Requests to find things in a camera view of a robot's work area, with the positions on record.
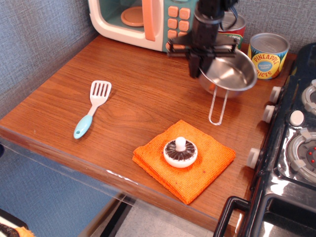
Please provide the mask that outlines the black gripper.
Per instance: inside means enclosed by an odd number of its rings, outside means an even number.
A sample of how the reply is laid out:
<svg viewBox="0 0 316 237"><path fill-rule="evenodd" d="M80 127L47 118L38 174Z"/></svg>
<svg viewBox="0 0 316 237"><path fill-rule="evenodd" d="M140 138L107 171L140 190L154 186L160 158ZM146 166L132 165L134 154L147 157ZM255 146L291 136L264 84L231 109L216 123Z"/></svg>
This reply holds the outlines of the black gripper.
<svg viewBox="0 0 316 237"><path fill-rule="evenodd" d="M239 40L218 33L225 15L194 15L191 30L167 41L167 54L188 57L190 77L197 78L199 69L207 72L215 57L233 54Z"/></svg>

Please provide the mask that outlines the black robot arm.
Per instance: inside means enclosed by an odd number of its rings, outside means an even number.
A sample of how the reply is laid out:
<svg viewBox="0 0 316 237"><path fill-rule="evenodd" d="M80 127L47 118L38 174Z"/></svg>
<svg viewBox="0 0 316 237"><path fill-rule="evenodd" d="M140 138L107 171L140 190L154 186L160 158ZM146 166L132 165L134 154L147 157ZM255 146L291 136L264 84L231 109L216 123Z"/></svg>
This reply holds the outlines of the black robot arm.
<svg viewBox="0 0 316 237"><path fill-rule="evenodd" d="M191 30L168 40L169 56L185 56L192 78L206 73L216 57L234 57L238 40L218 34L225 12L231 10L237 18L236 0L199 0L194 10Z"/></svg>

